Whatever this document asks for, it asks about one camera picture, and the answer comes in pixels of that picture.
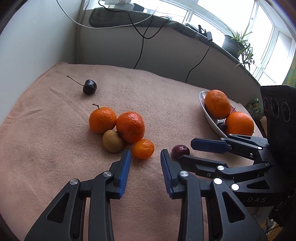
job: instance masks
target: tangerine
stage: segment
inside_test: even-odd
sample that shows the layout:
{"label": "tangerine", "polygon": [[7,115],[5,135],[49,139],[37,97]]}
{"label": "tangerine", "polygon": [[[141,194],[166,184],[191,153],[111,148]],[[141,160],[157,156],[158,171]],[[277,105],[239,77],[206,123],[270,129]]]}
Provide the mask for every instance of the tangerine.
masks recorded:
{"label": "tangerine", "polygon": [[143,118],[133,111],[125,112],[117,118],[116,129],[120,137],[128,143],[136,143],[145,133]]}
{"label": "tangerine", "polygon": [[147,139],[139,140],[133,147],[133,155],[141,160],[148,159],[153,153],[154,145]]}
{"label": "tangerine", "polygon": [[114,129],[116,125],[116,114],[109,107],[98,107],[89,116],[89,126],[93,132],[104,134],[108,130]]}
{"label": "tangerine", "polygon": [[226,94],[220,90],[211,90],[206,94],[205,106],[211,116],[217,120],[225,119],[231,111]]}
{"label": "tangerine", "polygon": [[227,134],[251,136],[254,132],[254,122],[246,113],[232,112],[225,120]]}

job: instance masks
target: pink blanket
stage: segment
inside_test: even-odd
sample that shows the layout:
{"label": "pink blanket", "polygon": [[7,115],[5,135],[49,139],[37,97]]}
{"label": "pink blanket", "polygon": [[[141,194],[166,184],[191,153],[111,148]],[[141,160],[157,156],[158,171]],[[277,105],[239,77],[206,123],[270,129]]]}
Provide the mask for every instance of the pink blanket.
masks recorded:
{"label": "pink blanket", "polygon": [[[86,96],[82,86],[67,75],[82,84],[94,80],[96,93]],[[115,240],[177,240],[181,201],[171,200],[166,193],[160,151],[166,148],[170,152],[177,144],[189,147],[194,137],[218,138],[198,100],[203,90],[113,66],[59,63],[49,69],[20,97],[0,127],[0,213],[13,233],[24,240],[70,179],[92,179],[120,159],[120,153],[104,150],[102,135],[89,129],[89,115],[96,103],[111,107],[117,115],[140,113],[146,125],[144,138],[155,145],[150,159],[132,158],[126,192],[121,200],[111,201]],[[246,112],[241,104],[231,104]],[[254,135],[261,136],[257,127]],[[231,167],[252,164],[230,153],[191,149],[191,154],[223,160]]]}

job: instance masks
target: white bowl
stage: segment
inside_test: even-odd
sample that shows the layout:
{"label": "white bowl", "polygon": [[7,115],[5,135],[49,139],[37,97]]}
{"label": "white bowl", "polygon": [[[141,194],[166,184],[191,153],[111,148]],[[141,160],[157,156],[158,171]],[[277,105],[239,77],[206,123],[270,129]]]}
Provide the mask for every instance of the white bowl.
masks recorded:
{"label": "white bowl", "polygon": [[205,117],[210,125],[210,127],[216,132],[216,134],[219,137],[226,138],[227,136],[218,128],[217,124],[219,122],[223,122],[223,120],[217,120],[210,116],[210,114],[205,109],[205,96],[208,93],[208,91],[202,91],[200,92],[199,98],[200,98],[200,104],[202,105],[202,110],[205,113]]}

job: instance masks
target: bowl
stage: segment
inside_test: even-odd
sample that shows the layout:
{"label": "bowl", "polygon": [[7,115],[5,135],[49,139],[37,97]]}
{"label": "bowl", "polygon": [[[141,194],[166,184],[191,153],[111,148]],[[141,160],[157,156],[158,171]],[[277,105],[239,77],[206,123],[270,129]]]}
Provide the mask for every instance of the bowl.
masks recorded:
{"label": "bowl", "polygon": [[[227,136],[219,129],[219,127],[217,126],[217,124],[219,122],[223,122],[224,119],[222,120],[217,120],[215,118],[213,118],[209,112],[207,111],[207,108],[205,107],[205,96],[207,95],[208,91],[202,91],[199,94],[199,99],[200,99],[200,104],[202,106],[202,110],[205,113],[205,117],[210,125],[210,127],[214,130],[214,132],[216,132],[216,134],[221,137],[221,138],[226,138]],[[232,105],[231,106],[231,112],[236,112],[236,110],[233,108]]]}

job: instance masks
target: black plant pot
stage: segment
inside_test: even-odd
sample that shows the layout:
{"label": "black plant pot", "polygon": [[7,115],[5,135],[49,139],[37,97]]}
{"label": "black plant pot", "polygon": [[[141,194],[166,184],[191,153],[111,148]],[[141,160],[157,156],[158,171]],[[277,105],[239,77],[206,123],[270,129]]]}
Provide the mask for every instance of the black plant pot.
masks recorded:
{"label": "black plant pot", "polygon": [[225,35],[225,39],[222,45],[222,48],[225,49],[228,53],[230,53],[233,57],[239,58],[239,54],[237,54],[244,46],[237,42],[229,35]]}

